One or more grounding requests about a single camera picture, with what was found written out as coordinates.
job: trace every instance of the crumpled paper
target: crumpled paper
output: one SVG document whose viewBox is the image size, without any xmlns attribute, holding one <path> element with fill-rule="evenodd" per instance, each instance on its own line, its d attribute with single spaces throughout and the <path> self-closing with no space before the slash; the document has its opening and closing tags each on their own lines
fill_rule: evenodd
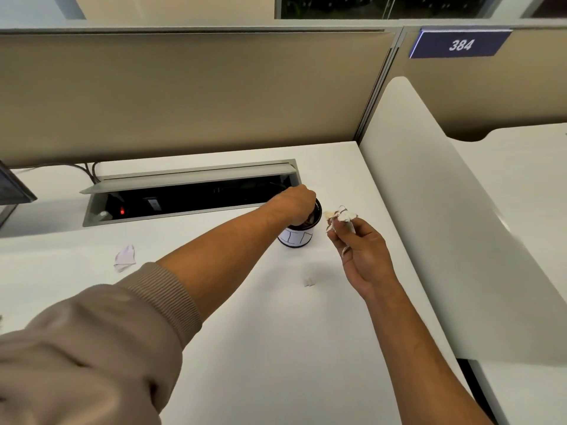
<svg viewBox="0 0 567 425">
<path fill-rule="evenodd" d="M 345 206 L 340 206 L 336 212 L 326 211 L 324 213 L 325 219 L 330 222 L 329 226 L 327 227 L 327 232 L 333 230 L 335 231 L 335 227 L 333 226 L 333 220 L 337 219 L 341 222 L 344 222 L 347 227 L 351 230 L 351 232 L 356 233 L 354 229 L 354 225 L 351 222 L 354 218 L 357 218 L 358 215 L 354 212 L 349 212 Z M 341 252 L 341 257 L 344 257 L 345 253 L 350 249 L 350 246 L 346 246 L 343 248 Z"/>
<path fill-rule="evenodd" d="M 114 259 L 114 269 L 119 273 L 133 264 L 136 264 L 136 260 L 134 259 L 134 245 L 128 245 L 116 255 Z"/>
</svg>

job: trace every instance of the hand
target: hand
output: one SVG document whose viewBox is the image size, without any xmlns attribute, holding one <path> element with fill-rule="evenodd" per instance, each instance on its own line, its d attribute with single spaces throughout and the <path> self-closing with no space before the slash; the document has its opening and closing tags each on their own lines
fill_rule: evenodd
<svg viewBox="0 0 567 425">
<path fill-rule="evenodd" d="M 360 218 L 352 220 L 356 234 L 344 222 L 333 220 L 335 231 L 327 236 L 341 254 L 346 246 L 351 248 L 343 255 L 346 278 L 360 296 L 368 301 L 374 289 L 381 283 L 396 280 L 392 259 L 384 238 L 370 224 Z"/>
<path fill-rule="evenodd" d="M 301 225 L 315 208 L 315 192 L 305 185 L 291 186 L 266 203 L 266 206 L 281 212 L 287 225 Z"/>
</svg>

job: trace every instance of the beige fabric panel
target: beige fabric panel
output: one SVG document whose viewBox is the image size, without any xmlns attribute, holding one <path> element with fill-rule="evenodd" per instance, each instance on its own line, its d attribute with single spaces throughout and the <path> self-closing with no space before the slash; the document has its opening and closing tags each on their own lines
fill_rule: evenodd
<svg viewBox="0 0 567 425">
<path fill-rule="evenodd" d="M 274 20 L 276 0 L 76 0 L 96 24 L 163 21 Z"/>
<path fill-rule="evenodd" d="M 3 35 L 0 160 L 352 140 L 393 36 Z"/>
<path fill-rule="evenodd" d="M 417 35 L 406 35 L 384 87 L 407 77 L 450 137 L 567 121 L 567 29 L 514 30 L 495 56 L 479 58 L 409 59 Z"/>
</svg>

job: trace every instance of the left hand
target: left hand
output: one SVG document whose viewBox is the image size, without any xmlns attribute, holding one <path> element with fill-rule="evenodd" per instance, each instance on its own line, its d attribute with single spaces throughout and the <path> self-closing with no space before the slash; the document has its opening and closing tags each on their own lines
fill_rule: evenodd
<svg viewBox="0 0 567 425">
<path fill-rule="evenodd" d="M 288 225 L 301 225 L 315 208 L 315 192 L 305 185 L 291 186 L 266 203 L 281 211 Z"/>
</svg>

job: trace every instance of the ribbed cuff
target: ribbed cuff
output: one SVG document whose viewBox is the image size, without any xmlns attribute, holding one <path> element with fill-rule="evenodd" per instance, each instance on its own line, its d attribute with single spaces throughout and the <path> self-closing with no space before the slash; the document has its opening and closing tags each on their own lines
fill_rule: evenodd
<svg viewBox="0 0 567 425">
<path fill-rule="evenodd" d="M 181 347 L 199 332 L 203 319 L 193 299 L 169 270 L 148 262 L 117 284 L 150 303 L 169 322 Z"/>
</svg>

